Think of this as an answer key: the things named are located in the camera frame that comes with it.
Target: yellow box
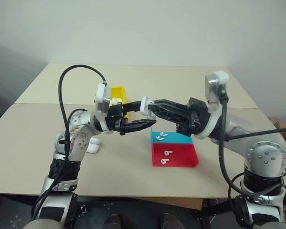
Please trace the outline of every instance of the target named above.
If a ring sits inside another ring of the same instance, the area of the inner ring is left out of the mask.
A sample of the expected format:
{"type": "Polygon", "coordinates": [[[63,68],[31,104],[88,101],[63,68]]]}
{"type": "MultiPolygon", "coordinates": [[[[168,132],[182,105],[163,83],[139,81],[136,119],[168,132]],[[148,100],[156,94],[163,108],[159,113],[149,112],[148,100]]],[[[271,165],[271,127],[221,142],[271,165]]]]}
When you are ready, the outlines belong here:
{"type": "Polygon", "coordinates": [[[120,98],[123,101],[123,104],[126,104],[126,92],[123,86],[119,87],[111,87],[111,99],[112,98],[120,98]]]}

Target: shoe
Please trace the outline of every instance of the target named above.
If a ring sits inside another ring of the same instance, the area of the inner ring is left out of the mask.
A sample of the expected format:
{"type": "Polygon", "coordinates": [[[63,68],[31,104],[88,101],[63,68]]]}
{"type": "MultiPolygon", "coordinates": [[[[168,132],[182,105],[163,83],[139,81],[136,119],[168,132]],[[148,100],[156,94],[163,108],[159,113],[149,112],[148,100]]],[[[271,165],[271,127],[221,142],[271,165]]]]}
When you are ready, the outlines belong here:
{"type": "Polygon", "coordinates": [[[102,229],[121,229],[121,219],[118,215],[114,214],[106,219],[102,229]]]}
{"type": "Polygon", "coordinates": [[[161,229],[185,229],[174,215],[165,213],[161,216],[161,229]]]}

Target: white wall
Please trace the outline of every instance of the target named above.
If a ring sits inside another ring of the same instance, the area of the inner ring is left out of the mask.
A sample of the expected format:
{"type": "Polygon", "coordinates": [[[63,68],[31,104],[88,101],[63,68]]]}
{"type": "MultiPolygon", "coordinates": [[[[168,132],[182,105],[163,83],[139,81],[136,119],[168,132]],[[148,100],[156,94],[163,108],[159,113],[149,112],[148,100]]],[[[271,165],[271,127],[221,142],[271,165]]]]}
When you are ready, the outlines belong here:
{"type": "Polygon", "coordinates": [[[0,114],[15,102],[46,64],[0,46],[0,114]]]}
{"type": "Polygon", "coordinates": [[[230,66],[286,120],[286,0],[1,0],[0,46],[40,66],[230,66]]]}

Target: cable clip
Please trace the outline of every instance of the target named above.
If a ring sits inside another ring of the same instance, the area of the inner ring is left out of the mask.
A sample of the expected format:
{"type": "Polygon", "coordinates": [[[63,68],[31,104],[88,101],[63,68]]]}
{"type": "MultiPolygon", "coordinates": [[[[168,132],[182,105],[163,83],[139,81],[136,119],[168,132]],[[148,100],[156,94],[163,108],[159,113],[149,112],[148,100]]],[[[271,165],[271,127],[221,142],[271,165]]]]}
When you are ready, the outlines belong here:
{"type": "Polygon", "coordinates": [[[67,141],[67,140],[59,140],[58,141],[59,144],[62,144],[62,145],[66,145],[66,144],[70,144],[71,141],[67,141]]]}

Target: beige tabletop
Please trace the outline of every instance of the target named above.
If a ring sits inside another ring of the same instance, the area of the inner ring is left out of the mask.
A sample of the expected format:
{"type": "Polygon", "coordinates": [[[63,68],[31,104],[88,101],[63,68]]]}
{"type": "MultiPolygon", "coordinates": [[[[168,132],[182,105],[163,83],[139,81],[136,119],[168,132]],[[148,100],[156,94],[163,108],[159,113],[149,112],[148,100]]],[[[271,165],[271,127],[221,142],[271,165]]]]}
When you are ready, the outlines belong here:
{"type": "MultiPolygon", "coordinates": [[[[48,65],[17,103],[0,119],[0,193],[33,195],[40,193],[44,177],[49,172],[54,139],[63,129],[61,112],[57,104],[57,81],[66,67],[65,64],[48,65]]],[[[204,99],[204,79],[201,78],[204,78],[204,74],[212,73],[219,68],[103,65],[97,66],[97,69],[107,77],[109,86],[124,85],[129,101],[139,100],[142,95],[148,94],[152,99],[166,98],[185,104],[190,96],[204,99]],[[133,79],[142,75],[150,76],[145,78],[149,83],[143,82],[142,78],[133,79]],[[186,90],[178,91],[176,83],[184,85],[186,90]]],[[[78,105],[89,104],[94,100],[95,83],[100,82],[93,77],[86,79],[88,74],[91,73],[74,70],[69,77],[66,77],[69,81],[64,82],[63,95],[65,102],[68,103],[65,106],[67,114],[75,108],[94,110],[93,106],[78,105]],[[74,77],[78,77],[77,81],[72,81],[74,77]]],[[[229,114],[245,118],[261,130],[274,128],[233,76],[230,98],[229,114]]],[[[141,118],[138,113],[130,113],[131,120],[141,118]]],[[[153,129],[174,131],[175,125],[157,119],[153,129]]],[[[102,146],[98,153],[86,154],[82,161],[76,190],[79,195],[227,197],[228,185],[220,171],[218,146],[209,139],[198,140],[193,137],[200,164],[196,168],[181,168],[152,166],[150,129],[125,136],[114,133],[101,134],[97,137],[102,141],[102,146]]],[[[227,149],[225,162],[230,177],[244,170],[244,159],[227,149]]]]}

